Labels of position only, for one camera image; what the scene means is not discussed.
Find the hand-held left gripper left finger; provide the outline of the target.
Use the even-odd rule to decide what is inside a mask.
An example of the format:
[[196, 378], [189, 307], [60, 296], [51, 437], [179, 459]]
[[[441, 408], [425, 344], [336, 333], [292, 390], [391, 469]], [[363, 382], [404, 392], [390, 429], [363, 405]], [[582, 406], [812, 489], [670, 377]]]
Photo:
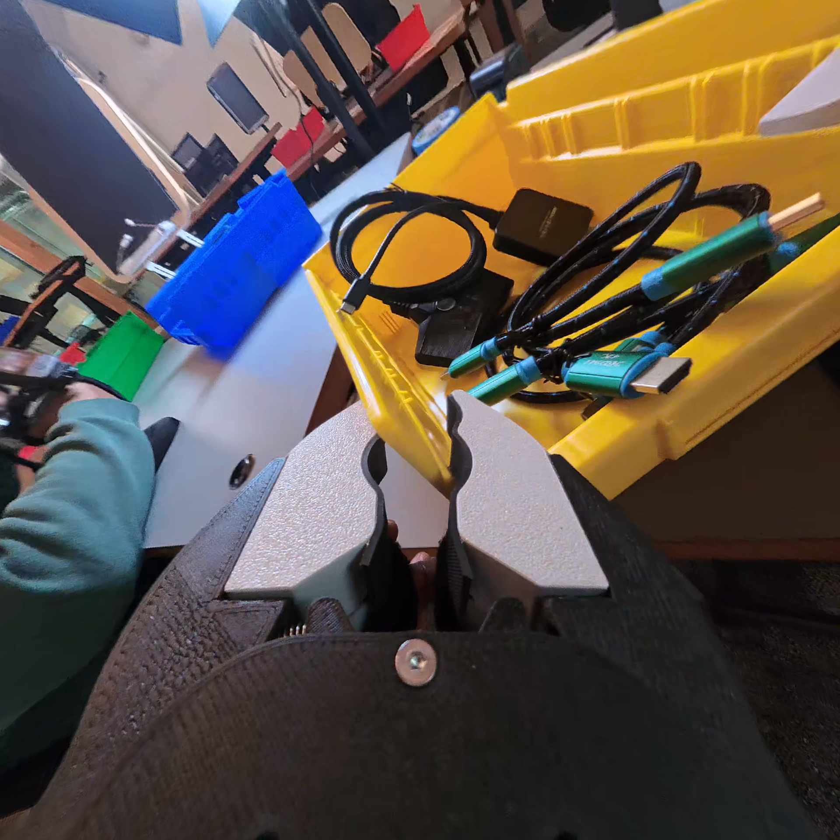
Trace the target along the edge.
[[360, 402], [303, 438], [225, 582], [227, 599], [279, 602], [289, 629], [415, 629], [417, 588], [389, 533], [386, 471]]

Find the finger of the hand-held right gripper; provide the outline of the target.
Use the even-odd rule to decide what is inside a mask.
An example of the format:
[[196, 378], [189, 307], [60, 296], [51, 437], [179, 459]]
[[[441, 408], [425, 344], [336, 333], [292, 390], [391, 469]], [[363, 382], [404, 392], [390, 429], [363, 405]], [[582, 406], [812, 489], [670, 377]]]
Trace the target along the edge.
[[835, 128], [839, 125], [839, 62], [824, 60], [759, 121], [759, 135]]

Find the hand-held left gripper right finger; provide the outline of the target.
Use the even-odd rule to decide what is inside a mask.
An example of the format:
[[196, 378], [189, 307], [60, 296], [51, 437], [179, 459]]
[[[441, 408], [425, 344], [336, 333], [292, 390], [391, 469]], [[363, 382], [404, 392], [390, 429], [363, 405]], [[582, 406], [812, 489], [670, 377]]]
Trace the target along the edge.
[[437, 628], [477, 629], [503, 599], [532, 620], [543, 599], [607, 594], [546, 448], [467, 392], [448, 395], [447, 430], [454, 485], [437, 554]]

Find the small black square adapter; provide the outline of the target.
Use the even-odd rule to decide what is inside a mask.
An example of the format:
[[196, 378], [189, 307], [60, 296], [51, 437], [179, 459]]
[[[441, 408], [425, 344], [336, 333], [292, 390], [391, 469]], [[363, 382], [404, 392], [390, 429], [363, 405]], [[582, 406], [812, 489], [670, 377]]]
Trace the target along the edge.
[[590, 232], [593, 217], [588, 206], [522, 187], [500, 216], [492, 246], [504, 255], [549, 267]]

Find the yellow plastic bin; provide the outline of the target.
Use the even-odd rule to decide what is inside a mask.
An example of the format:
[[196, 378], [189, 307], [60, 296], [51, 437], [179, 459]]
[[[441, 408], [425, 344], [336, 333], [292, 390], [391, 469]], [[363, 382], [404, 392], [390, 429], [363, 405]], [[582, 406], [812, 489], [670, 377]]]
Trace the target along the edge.
[[[587, 205], [595, 221], [683, 161], [701, 189], [757, 182], [776, 212], [814, 193], [838, 214], [838, 127], [763, 137], [759, 121], [838, 47], [839, 2], [696, 2], [516, 80], [472, 106], [395, 183], [504, 208], [519, 187]], [[469, 241], [412, 221], [374, 278], [408, 286], [461, 265]], [[305, 264], [378, 434], [448, 494], [447, 383], [414, 359], [411, 324], [368, 298], [339, 315], [348, 284], [324, 246]], [[581, 408], [497, 410], [613, 499], [676, 460], [838, 341], [838, 229], [687, 344], [672, 393]]]

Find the grey desk wooden edge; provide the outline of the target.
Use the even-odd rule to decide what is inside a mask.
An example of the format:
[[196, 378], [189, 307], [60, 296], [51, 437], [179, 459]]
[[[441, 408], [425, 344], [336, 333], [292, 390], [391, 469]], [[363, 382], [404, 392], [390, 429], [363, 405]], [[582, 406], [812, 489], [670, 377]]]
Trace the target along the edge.
[[143, 547], [176, 549], [189, 543], [239, 490], [228, 487], [232, 469], [256, 458], [250, 480], [287, 455], [310, 427], [319, 404], [337, 396], [341, 381], [323, 393], [343, 357], [303, 268], [266, 304], [227, 361], [169, 339], [133, 399], [147, 427], [163, 417], [181, 428], [157, 474]]

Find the person's left hand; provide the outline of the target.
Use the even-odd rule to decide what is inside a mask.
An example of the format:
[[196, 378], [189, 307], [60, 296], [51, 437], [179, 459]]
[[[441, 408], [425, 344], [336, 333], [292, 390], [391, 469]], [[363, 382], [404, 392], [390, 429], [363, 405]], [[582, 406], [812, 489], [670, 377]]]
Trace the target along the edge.
[[398, 525], [388, 519], [386, 532], [400, 559], [397, 569], [411, 575], [416, 596], [416, 628], [422, 631], [435, 629], [434, 600], [436, 596], [436, 573], [438, 549], [408, 549], [400, 545]]

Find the teal cloth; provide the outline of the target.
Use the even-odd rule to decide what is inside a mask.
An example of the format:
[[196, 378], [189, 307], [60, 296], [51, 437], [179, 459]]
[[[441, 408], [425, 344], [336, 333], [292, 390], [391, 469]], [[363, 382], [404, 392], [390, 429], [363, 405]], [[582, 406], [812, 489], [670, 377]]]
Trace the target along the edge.
[[154, 459], [139, 410], [71, 385], [1, 520], [1, 767], [73, 735], [133, 603]]

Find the green plastic bin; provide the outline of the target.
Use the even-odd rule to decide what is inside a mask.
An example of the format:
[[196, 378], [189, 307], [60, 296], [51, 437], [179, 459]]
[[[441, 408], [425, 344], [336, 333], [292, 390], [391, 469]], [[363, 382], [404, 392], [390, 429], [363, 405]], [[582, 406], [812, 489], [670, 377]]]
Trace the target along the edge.
[[92, 347], [78, 370], [132, 401], [164, 343], [163, 335], [129, 311]]

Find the blue plastic bin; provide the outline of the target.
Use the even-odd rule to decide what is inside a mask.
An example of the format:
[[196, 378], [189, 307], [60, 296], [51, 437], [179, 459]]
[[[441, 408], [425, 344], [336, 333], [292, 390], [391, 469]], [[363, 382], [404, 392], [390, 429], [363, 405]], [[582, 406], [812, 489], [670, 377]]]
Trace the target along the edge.
[[145, 308], [174, 339], [225, 361], [321, 235], [294, 183], [279, 171], [223, 216]]

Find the small grey case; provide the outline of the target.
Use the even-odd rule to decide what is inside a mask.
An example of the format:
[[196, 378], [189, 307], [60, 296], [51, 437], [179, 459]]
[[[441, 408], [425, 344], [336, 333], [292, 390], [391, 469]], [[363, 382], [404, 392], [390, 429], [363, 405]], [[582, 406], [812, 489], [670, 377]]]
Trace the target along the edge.
[[509, 85], [530, 70], [529, 58], [521, 44], [511, 44], [484, 60], [469, 76], [474, 98], [486, 95], [498, 102], [507, 99]]

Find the white board stand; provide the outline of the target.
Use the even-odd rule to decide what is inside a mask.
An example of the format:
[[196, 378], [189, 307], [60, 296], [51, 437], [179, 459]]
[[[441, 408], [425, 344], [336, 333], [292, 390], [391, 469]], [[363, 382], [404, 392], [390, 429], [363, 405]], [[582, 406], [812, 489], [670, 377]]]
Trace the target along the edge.
[[204, 240], [175, 225], [171, 220], [158, 224], [138, 223], [125, 218], [123, 224], [127, 231], [120, 239], [117, 253], [116, 277], [121, 281], [135, 280], [145, 271], [150, 271], [171, 280], [176, 270], [165, 268], [158, 257], [175, 244], [176, 240], [193, 249], [204, 246]]

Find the red plastic bin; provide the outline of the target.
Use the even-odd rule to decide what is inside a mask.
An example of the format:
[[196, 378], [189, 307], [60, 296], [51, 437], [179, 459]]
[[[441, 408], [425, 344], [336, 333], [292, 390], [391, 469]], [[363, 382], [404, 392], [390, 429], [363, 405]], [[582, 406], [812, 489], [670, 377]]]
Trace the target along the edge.
[[390, 70], [398, 72], [425, 47], [430, 36], [421, 5], [415, 4], [411, 12], [376, 44], [375, 50]]
[[315, 141], [325, 128], [325, 119], [317, 108], [310, 108], [301, 117], [298, 125], [284, 132], [275, 143], [271, 156], [284, 167], [290, 167], [300, 159], [309, 157]]

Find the small grey monitor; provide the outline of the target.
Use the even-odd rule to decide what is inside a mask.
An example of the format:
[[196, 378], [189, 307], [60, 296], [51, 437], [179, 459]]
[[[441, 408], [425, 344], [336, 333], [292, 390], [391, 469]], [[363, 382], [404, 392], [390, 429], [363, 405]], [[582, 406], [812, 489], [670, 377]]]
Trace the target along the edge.
[[268, 112], [227, 62], [213, 71], [206, 81], [206, 89], [247, 135], [258, 130], [269, 131]]

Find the tan chair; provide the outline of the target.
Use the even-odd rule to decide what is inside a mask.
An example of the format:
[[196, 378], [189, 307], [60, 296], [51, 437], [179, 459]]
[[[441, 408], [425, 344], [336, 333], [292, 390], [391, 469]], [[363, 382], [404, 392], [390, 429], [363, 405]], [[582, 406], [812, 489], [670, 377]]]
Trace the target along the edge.
[[[353, 70], [361, 74], [372, 63], [372, 47], [368, 40], [362, 35], [349, 14], [339, 3], [330, 2], [322, 4], [321, 11], [326, 25], [330, 28], [345, 55], [349, 58]], [[312, 27], [307, 27], [302, 32], [300, 38], [305, 49], [318, 65], [325, 79], [332, 84], [339, 94], [344, 95], [347, 93], [348, 86], [346, 82], [341, 77], [338, 68], [334, 65], [333, 60], [329, 57], [326, 48]], [[282, 73], [286, 79], [299, 90], [302, 96], [309, 100], [313, 107], [321, 111], [327, 110], [327, 106], [320, 98], [318, 87], [311, 73], [291, 48], [288, 48], [282, 54], [281, 66]]]

